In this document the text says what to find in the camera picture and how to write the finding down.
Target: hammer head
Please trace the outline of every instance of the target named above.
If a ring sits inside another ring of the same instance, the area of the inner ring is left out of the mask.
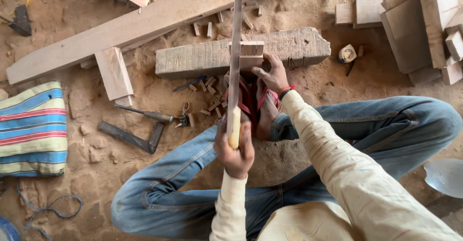
[[[27,37],[32,35],[31,21],[27,15],[25,5],[16,7],[16,18],[8,26],[18,32],[21,36]]]

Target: sleeve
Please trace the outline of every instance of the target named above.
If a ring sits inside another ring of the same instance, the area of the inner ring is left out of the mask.
[[[232,178],[224,170],[209,240],[246,241],[245,191],[247,181],[247,178]]]
[[[338,137],[295,90],[282,103],[321,181],[366,240],[463,240],[370,156]]]

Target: hammer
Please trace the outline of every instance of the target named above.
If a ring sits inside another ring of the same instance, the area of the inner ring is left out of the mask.
[[[16,18],[11,18],[0,11],[0,19],[8,22],[8,26],[18,32],[21,36],[27,37],[32,35],[31,21],[27,15],[25,5],[16,7]]]

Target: saw blade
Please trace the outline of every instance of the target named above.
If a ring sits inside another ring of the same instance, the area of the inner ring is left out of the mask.
[[[233,32],[230,51],[230,83],[228,87],[227,135],[233,131],[233,110],[238,106],[239,58],[241,49],[241,22],[243,0],[235,0],[233,7]]]

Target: hand saw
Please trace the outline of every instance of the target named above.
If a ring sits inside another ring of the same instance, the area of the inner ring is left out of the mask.
[[[230,147],[237,149],[241,119],[241,110],[238,107],[238,95],[243,0],[235,0],[233,9],[233,32],[231,34],[232,42],[230,51],[230,83],[228,87],[227,136]]]

